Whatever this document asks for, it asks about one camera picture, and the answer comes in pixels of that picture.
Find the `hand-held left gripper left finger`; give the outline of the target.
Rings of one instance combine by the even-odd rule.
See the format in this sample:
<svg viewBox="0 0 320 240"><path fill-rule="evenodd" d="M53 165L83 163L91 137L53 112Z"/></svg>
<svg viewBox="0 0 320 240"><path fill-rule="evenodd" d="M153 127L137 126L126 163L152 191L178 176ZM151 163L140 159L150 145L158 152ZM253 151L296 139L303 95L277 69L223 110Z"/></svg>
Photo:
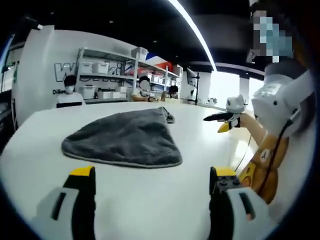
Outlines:
<svg viewBox="0 0 320 240"><path fill-rule="evenodd" d="M74 169L37 205L31 226L42 240L94 240L96 168Z"/></svg>

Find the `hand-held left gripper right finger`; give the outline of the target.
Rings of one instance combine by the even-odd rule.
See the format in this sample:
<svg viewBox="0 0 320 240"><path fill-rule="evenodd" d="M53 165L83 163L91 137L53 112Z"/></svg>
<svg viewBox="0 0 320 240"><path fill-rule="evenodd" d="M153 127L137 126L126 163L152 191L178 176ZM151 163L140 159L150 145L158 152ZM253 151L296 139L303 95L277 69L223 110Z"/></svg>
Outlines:
<svg viewBox="0 0 320 240"><path fill-rule="evenodd" d="M230 168L211 167L210 240L262 240L272 228L269 208Z"/></svg>

